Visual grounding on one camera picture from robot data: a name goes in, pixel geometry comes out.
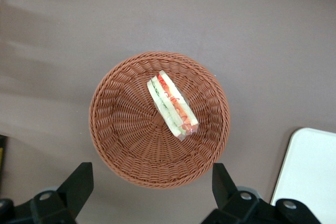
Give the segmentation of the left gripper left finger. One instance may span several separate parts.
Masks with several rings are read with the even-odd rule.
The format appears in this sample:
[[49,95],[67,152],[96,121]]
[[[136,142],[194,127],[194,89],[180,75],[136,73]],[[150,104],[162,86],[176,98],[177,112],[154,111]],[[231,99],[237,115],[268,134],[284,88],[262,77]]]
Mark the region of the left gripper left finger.
[[34,223],[76,223],[94,188],[91,162],[81,163],[57,188],[37,194],[30,201]]

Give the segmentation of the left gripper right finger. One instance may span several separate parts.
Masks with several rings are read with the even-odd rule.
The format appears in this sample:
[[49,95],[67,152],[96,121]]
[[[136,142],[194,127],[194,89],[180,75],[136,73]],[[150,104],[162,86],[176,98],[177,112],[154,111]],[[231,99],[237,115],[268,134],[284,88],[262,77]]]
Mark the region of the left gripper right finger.
[[238,190],[227,169],[215,163],[212,171],[212,192],[217,204],[203,223],[255,223],[259,199],[251,192]]

